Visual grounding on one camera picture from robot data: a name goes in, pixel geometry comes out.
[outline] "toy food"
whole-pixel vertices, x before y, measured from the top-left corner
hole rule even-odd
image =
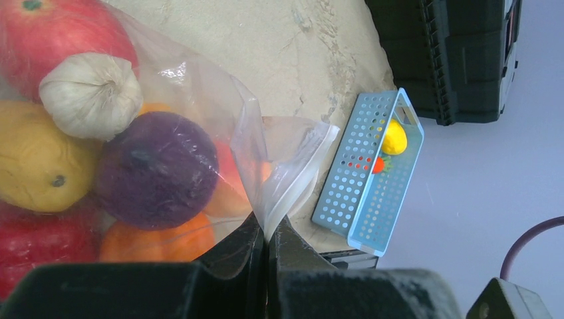
[[[36,216],[0,203],[0,300],[20,280],[47,263],[88,263],[98,257],[96,209],[80,202],[64,216]]]
[[[172,112],[172,109],[164,103],[144,103],[139,116],[149,112]]]
[[[206,132],[169,112],[149,112],[105,143],[94,190],[113,217],[152,231],[178,227],[210,201],[217,154]]]
[[[235,164],[229,144],[215,141],[219,160],[219,179],[213,196],[204,212],[212,217],[246,216],[253,210],[239,171]],[[263,163],[262,178],[266,180],[271,173],[270,163]]]
[[[0,30],[0,72],[35,101],[40,81],[71,55],[108,53],[138,65],[123,26],[99,0],[2,0]]]
[[[204,214],[183,225],[163,231],[142,231],[116,222],[104,235],[103,262],[190,262],[215,244],[213,227]]]
[[[66,58],[41,81],[39,96],[64,133],[102,141],[123,132],[143,105],[131,62],[100,53]]]
[[[382,142],[382,152],[388,155],[400,155],[407,148],[407,135],[396,119],[391,119],[384,141]]]
[[[386,156],[384,158],[378,156],[376,158],[376,163],[374,163],[372,174],[387,173],[390,168],[392,168],[392,166],[390,165],[391,160],[392,158],[390,156]]]
[[[99,148],[61,132],[41,105],[0,101],[0,199],[39,213],[68,209],[92,188]]]

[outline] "clear plastic bag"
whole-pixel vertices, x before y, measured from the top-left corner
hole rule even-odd
[[[338,128],[263,118],[238,79],[97,0],[24,3],[0,4],[0,299],[44,263],[192,261],[251,211],[268,241],[311,194]],[[92,253],[42,243],[57,223]]]

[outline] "gray floor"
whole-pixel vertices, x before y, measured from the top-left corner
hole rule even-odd
[[[452,286],[463,312],[528,228],[564,215],[564,2],[524,1],[519,69],[500,121],[443,128],[426,141],[383,267],[422,267]],[[564,318],[564,227],[521,251],[510,281]]]

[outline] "blue basket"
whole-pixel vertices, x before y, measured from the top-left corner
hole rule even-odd
[[[390,119],[404,128],[408,147],[389,170],[371,174]],[[423,128],[404,89],[358,96],[312,221],[346,237],[349,246],[381,257],[411,180]]]

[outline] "white garlic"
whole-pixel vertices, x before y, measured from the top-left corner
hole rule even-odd
[[[41,81],[39,96],[61,131],[104,141],[123,132],[143,106],[131,62],[100,53],[66,58]]]

